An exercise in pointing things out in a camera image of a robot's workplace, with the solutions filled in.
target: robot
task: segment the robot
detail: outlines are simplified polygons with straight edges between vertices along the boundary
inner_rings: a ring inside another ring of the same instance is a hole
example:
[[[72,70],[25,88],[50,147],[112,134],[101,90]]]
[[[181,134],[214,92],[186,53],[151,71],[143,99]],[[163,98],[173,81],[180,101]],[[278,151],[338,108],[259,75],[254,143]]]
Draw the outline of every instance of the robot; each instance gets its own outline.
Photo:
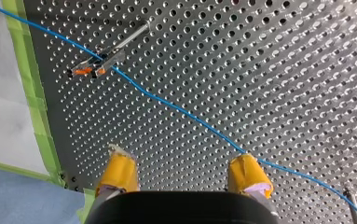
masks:
[[[227,182],[227,192],[140,191],[135,159],[112,146],[85,223],[278,223],[273,185],[255,157],[232,160]]]

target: metal rod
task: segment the metal rod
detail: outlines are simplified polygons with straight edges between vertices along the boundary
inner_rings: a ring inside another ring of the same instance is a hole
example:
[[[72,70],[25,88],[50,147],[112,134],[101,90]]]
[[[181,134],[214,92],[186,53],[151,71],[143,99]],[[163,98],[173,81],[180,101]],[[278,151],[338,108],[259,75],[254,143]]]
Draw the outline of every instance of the metal rod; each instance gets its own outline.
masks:
[[[357,202],[356,202],[354,194],[350,193],[350,191],[348,189],[346,191],[344,191],[344,194],[353,204],[355,204],[355,206],[357,206]],[[353,224],[357,224],[357,212],[351,206],[350,206],[350,213],[352,216]]]
[[[138,35],[142,34],[144,31],[149,29],[149,22],[147,21],[144,25],[140,26],[134,33],[126,37],[122,42],[120,42],[114,49],[122,49],[127,44],[129,44],[133,39],[135,39]]]

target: perforated panel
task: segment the perforated panel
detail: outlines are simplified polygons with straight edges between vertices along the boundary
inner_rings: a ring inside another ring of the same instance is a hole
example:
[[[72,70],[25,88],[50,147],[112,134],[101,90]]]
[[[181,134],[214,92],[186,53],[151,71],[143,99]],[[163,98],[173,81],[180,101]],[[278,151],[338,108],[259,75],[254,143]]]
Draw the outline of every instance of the perforated panel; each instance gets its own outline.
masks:
[[[357,1],[25,1],[27,16],[89,49],[145,20],[120,68],[258,158],[357,190]],[[70,188],[92,188],[119,144],[142,189],[224,190],[238,155],[119,75],[68,78],[88,57],[32,30],[48,118]],[[349,223],[325,189],[265,167],[283,222]]]

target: blue cable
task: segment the blue cable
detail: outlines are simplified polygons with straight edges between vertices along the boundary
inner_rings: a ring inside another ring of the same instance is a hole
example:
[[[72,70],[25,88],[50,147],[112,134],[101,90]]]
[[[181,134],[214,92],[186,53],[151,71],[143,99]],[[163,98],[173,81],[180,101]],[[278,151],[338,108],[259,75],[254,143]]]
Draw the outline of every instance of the blue cable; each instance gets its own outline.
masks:
[[[91,50],[89,49],[85,49],[83,46],[77,44],[75,41],[72,41],[70,39],[67,39],[66,37],[64,37],[63,35],[59,35],[53,31],[50,31],[48,30],[47,28],[41,26],[41,25],[38,25],[34,22],[31,22],[31,21],[27,21],[21,17],[18,17],[8,11],[5,11],[3,10],[2,8],[0,8],[0,12],[6,14],[7,16],[9,17],[12,17],[18,21],[21,21],[23,23],[26,23],[28,25],[31,25],[33,26],[34,28],[37,28],[39,30],[42,30],[44,31],[45,33],[47,34],[50,34],[50,35],[55,35],[57,36],[58,38],[60,38],[61,40],[64,40],[72,45],[74,45],[75,47],[79,48],[79,49],[82,49],[84,50],[85,52],[87,52],[88,54],[90,54],[91,56],[99,59],[99,60],[102,60],[102,58],[97,55],[96,53],[92,52]],[[188,117],[194,119],[195,121],[197,121],[198,123],[202,124],[203,126],[205,126],[207,129],[209,129],[211,132],[215,133],[216,135],[218,135],[219,137],[223,138],[225,141],[227,141],[231,146],[233,146],[235,149],[237,149],[239,152],[241,153],[246,153],[246,150],[244,150],[243,148],[239,147],[238,145],[236,145],[232,140],[230,140],[227,136],[225,136],[224,134],[220,133],[219,131],[217,131],[215,128],[213,128],[211,125],[209,125],[208,123],[206,123],[205,121],[203,121],[202,119],[199,119],[197,118],[196,116],[190,114],[189,112],[187,112],[186,110],[184,110],[183,108],[179,107],[178,105],[174,105],[172,104],[171,102],[169,101],[166,101],[154,94],[152,94],[151,92],[149,91],[146,91],[144,90],[140,85],[138,85],[134,80],[132,80],[130,77],[128,77],[124,72],[120,71],[117,67],[113,66],[112,69],[117,72],[118,74],[120,74],[122,77],[124,77],[126,80],[129,81],[129,83],[134,86],[135,88],[137,88],[137,90],[139,90],[140,92],[142,92],[144,95],[148,96],[149,98],[152,98],[152,99],[155,99],[161,103],[163,103],[164,105],[167,105],[171,108],[174,108],[178,111],[180,111],[181,113],[187,115]],[[331,190],[332,192],[334,192],[336,195],[338,195],[341,199],[343,199],[346,203],[348,203],[356,212],[357,212],[357,206],[352,203],[346,196],[344,196],[342,193],[340,193],[338,190],[332,188],[331,186],[327,185],[326,183],[323,183],[321,180],[318,180],[310,175],[305,175],[305,174],[302,174],[300,172],[297,172],[297,171],[294,171],[294,170],[291,170],[291,169],[288,169],[286,167],[283,167],[283,166],[280,166],[280,165],[277,165],[275,163],[272,163],[270,161],[265,161],[265,160],[262,160],[262,159],[257,159],[259,162],[261,163],[264,163],[265,165],[268,165],[268,166],[271,166],[271,167],[274,167],[276,169],[279,169],[279,170],[283,170],[285,172],[288,172],[288,173],[291,173],[293,175],[299,175],[299,176],[302,176],[310,181],[313,181],[315,183],[317,183],[318,185],[326,188],[326,189],[329,189]]]

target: green edge trim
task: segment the green edge trim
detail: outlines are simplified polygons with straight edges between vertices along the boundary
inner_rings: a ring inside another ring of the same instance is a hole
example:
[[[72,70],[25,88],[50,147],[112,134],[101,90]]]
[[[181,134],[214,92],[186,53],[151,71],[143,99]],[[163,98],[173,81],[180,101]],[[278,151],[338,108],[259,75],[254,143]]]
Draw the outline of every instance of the green edge trim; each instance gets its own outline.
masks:
[[[45,181],[49,181],[50,180],[50,176],[48,176],[48,175],[42,175],[42,174],[39,174],[37,172],[21,169],[21,168],[18,168],[18,167],[15,167],[15,166],[6,165],[6,164],[3,164],[3,163],[0,163],[0,170],[9,171],[9,172],[13,172],[13,173],[16,173],[16,174],[21,174],[21,175],[26,175],[26,176],[29,176],[29,177],[35,178],[35,179],[40,179],[40,180],[45,180]]]
[[[78,209],[76,214],[79,217],[80,222],[83,224],[85,223],[86,218],[88,217],[89,211],[93,202],[96,198],[96,193],[94,189],[83,189],[83,194],[85,196],[85,205],[83,208]]]
[[[2,0],[2,5],[4,10],[26,18],[22,0]],[[51,183],[64,186],[65,182],[60,178],[62,168],[48,125],[47,104],[39,76],[38,65],[36,63],[30,29],[27,24],[16,21],[10,17],[6,18],[7,28],[12,38],[19,71],[21,73],[22,86],[30,109],[35,140],[38,144],[44,165],[49,172],[49,176],[2,163],[0,163],[0,169],[47,180]]]

